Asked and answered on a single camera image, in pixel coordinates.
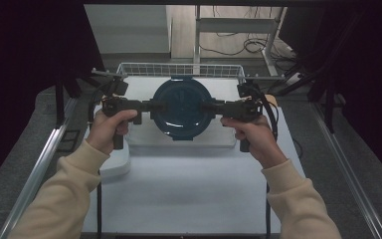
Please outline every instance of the wooden floor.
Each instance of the wooden floor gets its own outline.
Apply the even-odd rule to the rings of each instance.
[[[193,58],[195,45],[195,7],[194,6],[169,6],[172,16],[172,58]],[[228,6],[201,6],[201,17],[222,17],[222,18],[274,18],[279,8],[270,7],[228,7]],[[244,42],[248,38],[267,39],[267,34],[236,34],[233,36],[227,33],[201,33],[200,46],[205,49],[211,49],[222,53],[234,54],[243,50]],[[260,47],[250,46],[251,51],[257,51]],[[279,53],[290,57],[292,52],[287,45],[279,38],[275,39],[275,48],[273,53]],[[259,53],[250,53],[242,51],[231,56],[219,53],[205,51],[201,49],[201,58],[262,58]]]

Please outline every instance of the person's left hand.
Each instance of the person's left hand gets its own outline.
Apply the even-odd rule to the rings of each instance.
[[[128,133],[128,120],[137,116],[137,111],[118,112],[108,118],[101,110],[95,113],[95,121],[86,141],[95,149],[110,154],[113,151],[113,135]]]

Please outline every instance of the metal grid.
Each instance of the metal grid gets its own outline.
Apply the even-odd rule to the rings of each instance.
[[[244,69],[240,65],[203,64],[121,63],[117,73],[129,77],[193,76],[195,78],[242,79],[245,76]]]

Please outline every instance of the hand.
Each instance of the hand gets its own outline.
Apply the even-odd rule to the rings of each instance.
[[[236,139],[243,140],[246,138],[250,142],[250,153],[263,168],[273,167],[287,161],[275,141],[265,116],[260,116],[252,122],[221,118],[221,123],[224,126],[235,128]]]
[[[113,151],[113,135],[128,133],[128,120],[137,116],[137,111],[121,111],[108,118],[101,110],[95,113],[95,121],[86,141],[95,149],[110,154]]]

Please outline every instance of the forearm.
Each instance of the forearm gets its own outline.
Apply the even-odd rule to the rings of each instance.
[[[79,238],[90,205],[90,192],[108,158],[86,142],[61,157],[58,172],[46,181],[9,238]]]
[[[282,223],[281,238],[340,238],[311,180],[302,178],[290,160],[263,174],[271,187],[269,203]]]

